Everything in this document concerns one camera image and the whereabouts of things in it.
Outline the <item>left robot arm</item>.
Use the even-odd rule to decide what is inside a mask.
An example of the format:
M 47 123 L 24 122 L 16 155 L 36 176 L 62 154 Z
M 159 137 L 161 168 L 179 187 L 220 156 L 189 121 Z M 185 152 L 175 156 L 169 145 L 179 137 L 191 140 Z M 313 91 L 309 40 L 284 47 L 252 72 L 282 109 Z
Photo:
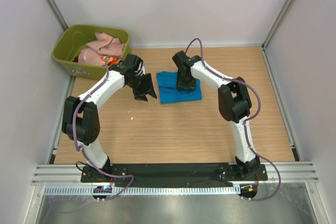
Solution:
M 106 67 L 106 74 L 88 91 L 65 100 L 61 130 L 73 140 L 87 167 L 104 177 L 126 179 L 128 175 L 114 175 L 110 159 L 99 142 L 99 110 L 117 91 L 128 86 L 135 100 L 156 98 L 152 76 L 145 72 L 144 61 L 128 54 L 120 63 Z

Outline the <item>blue t shirt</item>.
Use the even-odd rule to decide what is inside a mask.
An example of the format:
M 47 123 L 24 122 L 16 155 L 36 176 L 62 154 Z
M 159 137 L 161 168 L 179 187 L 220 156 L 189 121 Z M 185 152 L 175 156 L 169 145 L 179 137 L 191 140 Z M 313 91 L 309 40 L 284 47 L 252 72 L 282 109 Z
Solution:
M 156 74 L 161 104 L 191 102 L 202 99 L 202 90 L 200 81 L 196 80 L 194 91 L 179 91 L 176 88 L 177 72 L 162 71 Z

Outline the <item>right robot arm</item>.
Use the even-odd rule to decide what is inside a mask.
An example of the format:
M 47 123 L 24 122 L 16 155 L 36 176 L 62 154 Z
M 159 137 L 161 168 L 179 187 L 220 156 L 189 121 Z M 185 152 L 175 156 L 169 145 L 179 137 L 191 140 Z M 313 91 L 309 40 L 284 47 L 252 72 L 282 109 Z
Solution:
M 241 77 L 232 78 L 211 67 L 203 55 L 189 57 L 179 51 L 172 57 L 176 72 L 157 73 L 160 102 L 170 104 L 197 101 L 202 97 L 201 83 L 217 92 L 218 109 L 233 133 L 236 145 L 237 171 L 242 178 L 252 176 L 260 167 L 250 130 L 252 107 L 250 91 L 254 89 Z

